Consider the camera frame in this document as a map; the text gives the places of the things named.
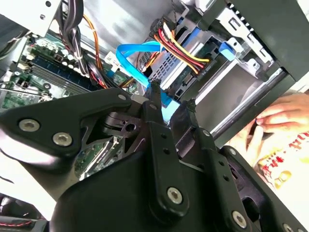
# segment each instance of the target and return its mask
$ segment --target black mechanical arm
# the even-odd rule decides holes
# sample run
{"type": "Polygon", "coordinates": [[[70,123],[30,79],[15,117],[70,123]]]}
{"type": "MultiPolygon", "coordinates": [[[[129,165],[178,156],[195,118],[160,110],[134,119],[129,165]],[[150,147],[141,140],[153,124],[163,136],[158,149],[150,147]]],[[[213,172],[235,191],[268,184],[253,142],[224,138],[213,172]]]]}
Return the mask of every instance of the black mechanical arm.
{"type": "Polygon", "coordinates": [[[69,172],[85,147],[117,135],[123,158],[71,186],[51,232],[306,231],[241,155],[218,149],[184,102],[170,128],[160,87],[133,101],[106,89],[12,109],[0,116],[2,152],[40,172],[69,172]]]}

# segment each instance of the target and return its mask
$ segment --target yellow wire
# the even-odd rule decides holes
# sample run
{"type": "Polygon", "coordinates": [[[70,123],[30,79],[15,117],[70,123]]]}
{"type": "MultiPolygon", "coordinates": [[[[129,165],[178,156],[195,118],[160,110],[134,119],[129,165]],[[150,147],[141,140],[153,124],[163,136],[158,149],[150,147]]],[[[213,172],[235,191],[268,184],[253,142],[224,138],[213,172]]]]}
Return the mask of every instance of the yellow wire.
{"type": "Polygon", "coordinates": [[[200,62],[209,62],[209,59],[201,59],[201,58],[197,58],[193,55],[191,55],[189,52],[187,52],[175,39],[175,35],[174,35],[174,31],[171,31],[172,36],[170,37],[170,40],[172,40],[172,42],[182,51],[184,52],[188,57],[190,57],[191,59],[194,59],[196,61],[200,61],[200,62]]]}
{"type": "Polygon", "coordinates": [[[198,74],[198,71],[193,67],[193,65],[189,64],[187,61],[183,60],[180,56],[178,56],[176,53],[171,51],[168,47],[166,47],[164,44],[161,43],[160,39],[157,37],[157,35],[154,35],[155,40],[157,40],[167,51],[172,53],[176,58],[184,62],[186,65],[188,65],[196,74],[198,74]]]}

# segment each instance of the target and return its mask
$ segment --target silver screw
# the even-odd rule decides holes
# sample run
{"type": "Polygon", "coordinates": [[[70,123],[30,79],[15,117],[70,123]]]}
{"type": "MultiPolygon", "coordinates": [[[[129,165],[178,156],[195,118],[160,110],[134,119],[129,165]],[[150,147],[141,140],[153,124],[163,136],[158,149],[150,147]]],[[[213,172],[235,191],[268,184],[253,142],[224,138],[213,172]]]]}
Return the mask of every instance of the silver screw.
{"type": "Polygon", "coordinates": [[[180,193],[178,189],[174,187],[170,187],[168,189],[168,197],[175,204],[180,204],[181,202],[183,202],[182,194],[180,193]]]}
{"type": "Polygon", "coordinates": [[[150,106],[151,108],[153,108],[154,110],[157,109],[157,107],[156,107],[155,105],[150,104],[149,106],[150,106]]]}
{"type": "Polygon", "coordinates": [[[204,135],[206,136],[210,136],[211,134],[209,134],[209,132],[207,130],[203,130],[204,135]]]}
{"type": "Polygon", "coordinates": [[[234,156],[236,155],[236,151],[235,151],[234,149],[231,149],[231,148],[230,148],[230,153],[231,153],[232,155],[234,155],[234,156]]]}
{"type": "Polygon", "coordinates": [[[126,100],[126,97],[124,95],[119,94],[118,97],[122,100],[126,100]]]}
{"type": "Polygon", "coordinates": [[[35,132],[40,128],[40,124],[33,119],[24,119],[19,122],[19,128],[26,132],[35,132]]]}
{"type": "Polygon", "coordinates": [[[70,146],[72,144],[72,137],[68,133],[59,132],[53,136],[53,141],[58,146],[70,146]]]}
{"type": "Polygon", "coordinates": [[[232,216],[234,221],[237,223],[237,225],[239,225],[241,228],[245,229],[247,227],[247,222],[245,220],[245,218],[243,217],[243,215],[241,215],[240,212],[238,211],[233,211],[232,212],[232,216]]]}
{"type": "Polygon", "coordinates": [[[283,228],[285,232],[293,232],[292,228],[288,224],[283,224],[283,228]]]}

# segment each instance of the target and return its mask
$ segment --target snack package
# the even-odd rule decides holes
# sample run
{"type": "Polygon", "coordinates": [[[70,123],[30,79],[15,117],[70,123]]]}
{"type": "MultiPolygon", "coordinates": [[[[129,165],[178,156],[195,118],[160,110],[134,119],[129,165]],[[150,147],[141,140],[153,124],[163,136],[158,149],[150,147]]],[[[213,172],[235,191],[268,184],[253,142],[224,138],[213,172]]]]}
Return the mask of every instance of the snack package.
{"type": "Polygon", "coordinates": [[[255,169],[279,190],[294,175],[299,175],[304,165],[309,164],[309,132],[290,136],[291,142],[276,146],[273,151],[261,157],[255,169]]]}

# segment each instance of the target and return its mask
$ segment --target circuit board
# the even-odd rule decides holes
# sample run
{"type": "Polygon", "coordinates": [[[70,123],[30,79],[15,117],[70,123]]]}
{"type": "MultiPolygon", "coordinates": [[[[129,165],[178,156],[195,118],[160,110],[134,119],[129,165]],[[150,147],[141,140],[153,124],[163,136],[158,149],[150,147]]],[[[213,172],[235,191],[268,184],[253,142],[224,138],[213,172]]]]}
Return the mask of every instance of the circuit board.
{"type": "MultiPolygon", "coordinates": [[[[81,74],[76,63],[74,55],[70,54],[58,38],[47,34],[45,38],[29,39],[17,70],[9,81],[0,86],[0,111],[100,89],[91,85],[89,78],[81,74]],[[60,82],[65,75],[69,76],[68,80],[60,82]]],[[[106,74],[111,68],[111,65],[103,62],[106,74]]],[[[112,78],[119,85],[130,77],[116,71],[112,78]]],[[[136,84],[129,86],[127,90],[136,92],[136,84]]],[[[76,176],[89,176],[113,163],[113,158],[117,155],[114,152],[121,150],[119,140],[120,138],[114,137],[109,142],[96,144],[82,151],[75,163],[76,176]]]]}

